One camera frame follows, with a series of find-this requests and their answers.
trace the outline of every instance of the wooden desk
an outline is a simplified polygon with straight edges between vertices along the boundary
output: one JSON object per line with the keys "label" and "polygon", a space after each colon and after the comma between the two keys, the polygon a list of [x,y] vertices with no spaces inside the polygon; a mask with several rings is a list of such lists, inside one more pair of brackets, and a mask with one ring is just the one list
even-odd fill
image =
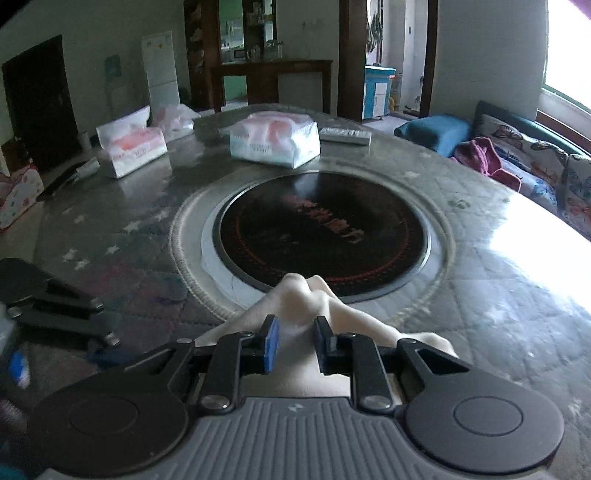
{"label": "wooden desk", "polygon": [[332,60],[268,60],[232,62],[211,68],[213,108],[222,111],[225,104],[223,78],[246,76],[248,104],[279,102],[279,75],[284,73],[322,73],[322,111],[330,113],[330,68]]}

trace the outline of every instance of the door frame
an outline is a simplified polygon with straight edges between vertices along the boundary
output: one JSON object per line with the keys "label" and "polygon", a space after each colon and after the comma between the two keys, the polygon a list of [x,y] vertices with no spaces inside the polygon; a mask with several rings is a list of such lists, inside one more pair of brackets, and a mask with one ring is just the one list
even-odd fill
{"label": "door frame", "polygon": [[[439,0],[428,0],[427,48],[419,115],[431,108],[437,50]],[[361,122],[365,84],[366,0],[339,0],[339,90],[337,115]]]}

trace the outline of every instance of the purple cloth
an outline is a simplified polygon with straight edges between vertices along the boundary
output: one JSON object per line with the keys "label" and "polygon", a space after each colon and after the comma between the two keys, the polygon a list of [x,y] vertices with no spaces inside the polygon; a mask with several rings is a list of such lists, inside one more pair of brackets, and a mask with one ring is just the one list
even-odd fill
{"label": "purple cloth", "polygon": [[482,173],[516,192],[521,188],[521,179],[501,166],[501,159],[495,151],[491,139],[477,137],[457,145],[452,160]]}
{"label": "purple cloth", "polygon": [[574,5],[581,10],[582,13],[591,18],[591,0],[570,0]]}

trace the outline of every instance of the pink tissue packaging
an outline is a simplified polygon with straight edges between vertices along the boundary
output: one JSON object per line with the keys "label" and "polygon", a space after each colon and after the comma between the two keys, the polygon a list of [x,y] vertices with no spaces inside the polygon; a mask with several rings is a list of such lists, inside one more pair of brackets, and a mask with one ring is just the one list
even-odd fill
{"label": "pink tissue packaging", "polygon": [[43,182],[37,168],[30,165],[10,177],[0,174],[0,232],[35,204],[43,191]]}

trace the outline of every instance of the blue pillow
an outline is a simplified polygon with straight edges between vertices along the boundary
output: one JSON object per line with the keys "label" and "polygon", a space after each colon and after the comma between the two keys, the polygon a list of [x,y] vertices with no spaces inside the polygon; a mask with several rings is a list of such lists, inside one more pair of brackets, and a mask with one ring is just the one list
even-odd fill
{"label": "blue pillow", "polygon": [[433,115],[401,125],[394,135],[451,157],[458,143],[469,140],[470,128],[470,123],[461,118]]}

